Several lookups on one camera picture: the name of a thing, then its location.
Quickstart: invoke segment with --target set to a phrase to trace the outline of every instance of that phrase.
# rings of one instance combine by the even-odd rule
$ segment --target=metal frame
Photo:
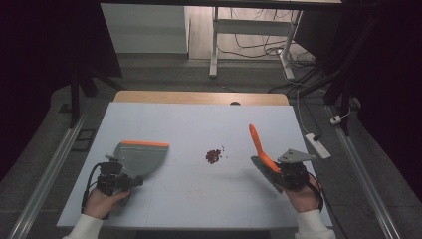
[[[330,107],[325,107],[328,114],[333,116],[332,110]],[[352,139],[345,135],[344,131],[337,127],[336,129],[337,136],[340,139],[340,142],[343,146],[344,151],[347,154],[348,159],[356,173],[356,177],[362,186],[362,189],[368,199],[369,203],[375,211],[375,216],[378,219],[379,225],[381,226],[382,231],[384,232],[385,238],[388,239],[399,239],[400,234],[392,220],[390,214],[388,213],[387,207],[385,206],[381,195],[379,195],[376,190],[375,185],[372,183],[372,179],[369,173],[366,170],[365,165],[362,162],[357,150],[354,147]]]
[[[214,8],[213,11],[213,39],[212,39],[212,50],[210,59],[210,78],[217,77],[217,61],[218,61],[218,49],[217,39],[218,34],[244,34],[244,35],[271,35],[271,36],[287,36],[286,47],[281,57],[284,70],[288,79],[293,79],[294,75],[292,69],[289,66],[289,61],[286,55],[289,51],[289,47],[293,41],[293,36],[298,26],[301,12],[297,14],[292,23],[289,22],[273,22],[273,21],[262,21],[262,20],[238,20],[238,19],[219,19],[218,18],[218,7]]]
[[[54,181],[56,180],[62,168],[63,163],[68,156],[69,151],[71,150],[72,144],[74,143],[78,132],[80,131],[82,125],[85,122],[85,119],[87,118],[90,109],[91,100],[88,100],[88,105],[85,107],[84,112],[76,122],[75,127],[69,128],[66,131],[65,136],[63,137],[59,147],[53,155],[53,158],[44,171],[44,174],[38,182],[37,187],[25,205],[25,208],[19,216],[19,219],[16,221],[12,232],[9,234],[8,239],[26,238],[28,235],[50,192],[50,189],[53,186]]]
[[[199,6],[199,7],[234,7],[234,8],[267,8],[286,10],[315,10],[315,11],[361,11],[377,8],[383,0],[374,0],[370,3],[320,3],[310,0],[280,1],[280,0],[98,0],[99,3],[117,4],[146,4],[172,6]]]

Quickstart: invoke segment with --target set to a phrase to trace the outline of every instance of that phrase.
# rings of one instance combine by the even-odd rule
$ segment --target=orange dustpan handle
[[[276,166],[276,164],[267,156],[263,148],[261,147],[260,138],[258,137],[257,130],[255,129],[253,124],[249,124],[249,132],[251,133],[252,141],[254,142],[255,148],[257,149],[258,157],[261,161],[268,167],[270,167],[274,172],[280,173],[280,169]]]

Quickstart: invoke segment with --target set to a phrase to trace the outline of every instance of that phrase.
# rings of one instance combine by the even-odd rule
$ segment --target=white table
[[[105,226],[160,230],[296,227],[296,212],[286,195],[279,194],[250,160],[257,153],[249,123],[273,160],[289,148],[306,151],[290,106],[111,103],[58,226],[76,224],[92,168],[128,139],[168,142],[170,148],[162,166],[133,190],[127,206],[113,212]],[[222,158],[209,164],[207,151],[223,146]],[[306,166],[314,172],[309,162]],[[332,225],[326,210],[322,219]]]

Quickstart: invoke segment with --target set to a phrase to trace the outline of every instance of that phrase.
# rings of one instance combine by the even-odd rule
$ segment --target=wire
[[[351,109],[350,109],[350,106],[349,106],[349,107],[348,107],[348,113],[347,113],[346,115],[344,115],[344,116],[340,117],[340,118],[341,118],[341,119],[343,119],[343,118],[347,117],[347,116],[350,114],[350,111],[351,111]]]
[[[314,178],[314,180],[316,181],[316,185],[317,185],[318,189],[315,186],[313,186],[309,181],[307,181],[305,183],[305,185],[316,195],[316,197],[318,199],[317,208],[319,209],[319,212],[321,212],[322,209],[323,209],[323,198],[322,198],[322,193],[321,193],[321,188],[319,186],[319,182],[311,173],[308,172],[308,175],[310,175],[311,177]]]
[[[288,80],[288,77],[286,76],[285,71],[283,71],[283,77],[285,78],[286,82],[288,82],[288,83],[290,83],[290,84],[294,84],[294,85],[297,85],[297,86],[304,86],[304,87],[308,87],[308,86],[309,86],[309,85],[306,85],[306,84],[296,83],[296,82],[291,82],[291,81],[289,81],[289,80]]]
[[[287,91],[286,95],[288,98],[291,98],[291,92],[296,91],[299,87],[307,87],[309,85],[305,85],[305,82],[307,82],[314,74],[316,74],[319,71],[319,68],[313,67],[311,68],[306,74],[304,74],[300,79],[298,79],[297,83],[302,84],[303,86],[300,86],[299,84],[296,84],[295,87],[291,88]]]
[[[292,10],[292,15],[291,15],[291,22],[293,21],[293,14],[295,11]]]
[[[227,52],[227,51],[223,51],[223,50],[221,50],[221,49],[218,47],[218,45],[217,45],[217,49],[218,49],[220,52],[222,52],[222,53],[233,54],[233,55],[237,55],[237,56],[241,56],[241,57],[246,57],[246,58],[261,58],[261,57],[266,57],[266,56],[267,56],[267,53],[266,53],[266,54],[263,54],[263,55],[258,55],[258,56],[247,56],[247,55],[242,55],[242,54],[235,53],[235,52]]]
[[[215,81],[215,83],[220,87],[220,88],[222,88],[222,89],[224,89],[224,90],[227,90],[227,91],[229,91],[229,92],[231,92],[231,93],[237,93],[236,91],[233,91],[233,90],[231,90],[230,88],[227,88],[227,87],[225,87],[225,86],[223,86],[223,85],[221,85],[220,83],[218,83],[217,81]]]
[[[298,79],[298,82],[301,82],[301,81],[303,81],[305,78],[310,78],[311,76],[313,76],[314,74],[315,74],[315,70],[316,70],[317,68],[312,68],[312,69],[310,69],[309,71],[307,71],[301,78],[299,78]],[[281,86],[277,86],[277,87],[273,87],[273,88],[271,88],[271,89],[269,89],[268,91],[267,91],[267,93],[269,94],[270,92],[272,92],[273,90],[276,90],[276,89],[280,89],[280,88],[284,88],[286,85],[281,85]],[[293,87],[293,88],[291,88],[291,89],[289,89],[288,90],[288,92],[286,93],[286,95],[288,96],[288,98],[289,98],[289,93],[293,90],[293,89],[295,89],[296,87]]]
[[[298,68],[303,68],[303,67],[308,67],[308,66],[315,66],[316,65],[316,62],[315,61],[299,61],[298,60],[298,57],[300,56],[300,55],[303,55],[303,54],[305,54],[305,53],[307,53],[307,52],[302,52],[302,53],[300,53],[300,54],[298,54],[297,56],[296,56],[296,59],[294,60],[293,59],[293,57],[292,57],[292,53],[290,53],[289,52],[289,62],[292,64],[292,65],[294,65],[295,67],[298,67]]]
[[[326,197],[325,191],[320,190],[320,193],[322,194],[323,198],[325,198],[325,205],[326,205],[327,209],[329,209],[329,211],[332,212],[332,207],[331,207],[331,204],[328,201],[328,198]],[[348,236],[345,233],[344,228],[341,226],[341,224],[340,224],[337,216],[335,215],[335,213],[332,212],[331,215],[334,218],[335,222],[337,223],[337,226],[340,229],[341,233],[343,234],[344,238],[348,239]]]
[[[90,185],[90,188],[91,188],[92,186],[94,186],[96,183],[97,183],[97,181],[93,182],[93,183]]]
[[[317,130],[319,131],[319,137],[322,137],[322,135],[323,135],[322,129],[320,129],[319,124],[317,123],[317,120],[314,117],[314,114],[311,112],[310,107],[308,106],[307,102],[305,101],[305,98],[304,98],[304,104],[305,104],[305,107],[307,107],[308,112],[311,114],[311,117],[314,121],[314,124],[316,125]]]
[[[301,80],[300,82],[303,84],[303,85],[305,85],[305,82],[307,82],[308,80],[310,80],[311,79],[311,77],[313,76],[313,75],[315,75],[317,72],[319,72],[320,71],[320,69],[318,69],[318,68],[315,68],[315,70],[314,71],[312,71],[309,75],[307,75],[303,80]],[[303,87],[309,87],[309,86],[311,86],[313,83],[315,83],[315,82],[317,82],[317,81],[319,81],[320,79],[322,79],[324,77],[324,74],[323,74],[323,72],[322,72],[322,74],[319,76],[319,77],[317,77],[315,80],[313,80],[313,82],[312,83],[309,83],[308,85],[306,85],[306,86],[295,86],[295,87],[293,87],[293,88],[291,88],[287,93],[286,93],[286,95],[287,95],[287,97],[288,98],[292,98],[293,96],[292,96],[292,92],[293,92],[293,94],[295,93],[295,91],[297,91],[298,89],[300,89],[300,88],[303,88]]]
[[[261,15],[262,15],[262,13],[264,12],[264,10],[266,10],[266,13],[265,13],[265,16],[267,15],[267,9],[260,9],[259,11],[258,11],[258,13],[257,13],[257,15],[258,16],[256,16],[253,20],[255,20],[255,19],[257,19],[257,18],[259,18],[259,17],[261,17]],[[233,10],[233,8],[230,8],[230,17],[232,18],[232,19],[234,19],[234,17],[233,16],[235,16],[236,17],[236,19],[239,19],[239,17],[238,17],[238,15],[236,14],[236,12]],[[274,17],[273,17],[273,21],[276,19],[276,16],[277,16],[277,10],[276,10],[276,12],[275,12],[275,14],[274,14]],[[223,53],[229,53],[229,54],[234,54],[234,55],[238,55],[238,56],[242,56],[242,57],[247,57],[247,58],[258,58],[258,57],[264,57],[264,56],[276,56],[277,54],[272,54],[274,51],[276,51],[277,52],[277,50],[279,50],[279,49],[281,49],[281,47],[272,47],[272,48],[269,48],[269,49],[266,49],[266,47],[268,46],[268,45],[275,45],[275,44],[281,44],[281,43],[284,43],[284,42],[286,42],[286,40],[283,40],[283,41],[277,41],[277,42],[272,42],[272,43],[269,43],[269,39],[270,39],[270,36],[267,36],[267,40],[266,40],[266,42],[265,43],[263,43],[263,44],[259,44],[259,45],[252,45],[252,46],[242,46],[240,43],[239,43],[239,40],[238,40],[238,37],[237,37],[237,34],[234,34],[235,35],[235,40],[236,40],[236,44],[238,45],[238,47],[240,47],[240,48],[244,48],[244,49],[249,49],[249,48],[257,48],[257,47],[264,47],[264,52],[265,52],[265,55],[260,55],[260,56],[246,56],[246,55],[242,55],[242,54],[239,54],[239,53],[235,53],[235,52],[223,52],[223,51],[221,51],[221,52],[223,52]]]
[[[292,10],[289,10],[285,15],[283,15],[283,16],[281,16],[281,17],[279,17],[279,15],[277,15],[277,11],[279,11],[279,10],[276,10],[276,17],[278,17],[278,18],[284,18],[284,17],[286,17],[287,15],[289,15],[289,13],[291,13],[292,12]]]
[[[99,166],[101,166],[102,164],[101,163],[97,163],[95,166],[94,166],[94,168],[93,168],[93,170],[91,171],[91,173],[90,173],[90,177],[89,177],[89,179],[88,179],[88,182],[87,182],[87,190],[89,190],[90,189],[90,183],[91,183],[91,180],[93,179],[93,174],[94,174],[94,172],[96,171],[96,169],[97,169],[97,167],[99,167]]]
[[[301,109],[299,108],[299,91],[297,91],[297,100],[296,100],[296,104],[297,104],[297,107],[298,107],[298,115],[299,115],[299,120],[301,121],[301,126],[302,126],[302,128],[304,129],[304,131],[305,131],[307,134],[310,134],[310,133],[307,131],[307,129],[304,127],[304,123],[302,122]]]

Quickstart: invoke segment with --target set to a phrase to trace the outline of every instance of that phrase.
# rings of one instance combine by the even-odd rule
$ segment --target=wall
[[[187,53],[185,7],[102,4],[117,53]]]

